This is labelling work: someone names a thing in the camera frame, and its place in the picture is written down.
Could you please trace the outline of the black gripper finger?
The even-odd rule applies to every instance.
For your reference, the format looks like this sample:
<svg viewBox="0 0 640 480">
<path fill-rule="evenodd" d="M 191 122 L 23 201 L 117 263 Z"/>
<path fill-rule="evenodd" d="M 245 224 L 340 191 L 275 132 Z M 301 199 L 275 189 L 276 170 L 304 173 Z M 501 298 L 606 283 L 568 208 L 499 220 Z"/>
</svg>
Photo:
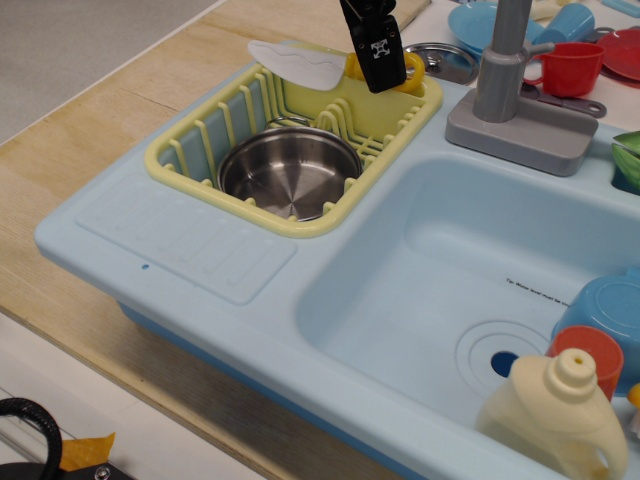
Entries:
<svg viewBox="0 0 640 480">
<path fill-rule="evenodd" d="M 355 54 L 372 93 L 401 86 L 407 80 L 400 29 L 393 0 L 341 0 Z"/>
</svg>

